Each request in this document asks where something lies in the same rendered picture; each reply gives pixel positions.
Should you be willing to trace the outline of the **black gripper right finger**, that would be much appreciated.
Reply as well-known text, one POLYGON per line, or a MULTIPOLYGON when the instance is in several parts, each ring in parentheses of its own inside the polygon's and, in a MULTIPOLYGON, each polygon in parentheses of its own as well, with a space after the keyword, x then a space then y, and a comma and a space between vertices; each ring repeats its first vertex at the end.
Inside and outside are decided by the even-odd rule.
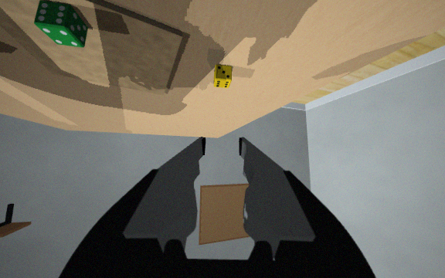
POLYGON ((290 171, 239 138, 249 182, 243 228, 267 241, 273 258, 317 278, 376 278, 362 251, 333 213, 290 171))

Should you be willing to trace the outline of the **green die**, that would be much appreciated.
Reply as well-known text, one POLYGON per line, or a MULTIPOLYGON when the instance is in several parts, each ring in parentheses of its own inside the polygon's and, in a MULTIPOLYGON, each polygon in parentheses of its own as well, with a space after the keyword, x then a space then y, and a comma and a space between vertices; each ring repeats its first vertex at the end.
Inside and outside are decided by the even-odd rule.
POLYGON ((85 46, 88 27, 71 5, 39 0, 34 24, 58 45, 85 46))

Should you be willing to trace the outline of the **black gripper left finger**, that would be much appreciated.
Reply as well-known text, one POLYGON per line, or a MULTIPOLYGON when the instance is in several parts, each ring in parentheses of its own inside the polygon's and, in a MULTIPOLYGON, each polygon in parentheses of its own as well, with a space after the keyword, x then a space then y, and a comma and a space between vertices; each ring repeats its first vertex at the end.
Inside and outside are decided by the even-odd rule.
POLYGON ((59 278, 112 278, 162 258, 168 240, 183 249, 197 222, 194 181, 206 138, 200 137, 158 169, 152 169, 93 226, 59 278))

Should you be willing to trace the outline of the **tan textured mat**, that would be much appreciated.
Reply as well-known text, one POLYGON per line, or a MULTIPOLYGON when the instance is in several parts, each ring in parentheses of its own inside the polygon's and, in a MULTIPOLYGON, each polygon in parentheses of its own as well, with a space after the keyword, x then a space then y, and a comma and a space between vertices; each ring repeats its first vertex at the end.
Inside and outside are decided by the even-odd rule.
POLYGON ((83 48, 34 24, 39 0, 0 0, 0 26, 51 74, 164 95, 182 32, 100 0, 41 1, 73 7, 88 27, 83 48))

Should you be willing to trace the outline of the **yellow die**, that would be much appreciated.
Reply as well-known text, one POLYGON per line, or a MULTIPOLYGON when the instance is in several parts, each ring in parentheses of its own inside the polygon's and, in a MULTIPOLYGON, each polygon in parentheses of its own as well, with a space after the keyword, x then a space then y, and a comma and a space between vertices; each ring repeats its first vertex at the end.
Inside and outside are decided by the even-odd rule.
POLYGON ((232 67, 216 64, 214 71, 214 87, 229 88, 231 81, 232 67))

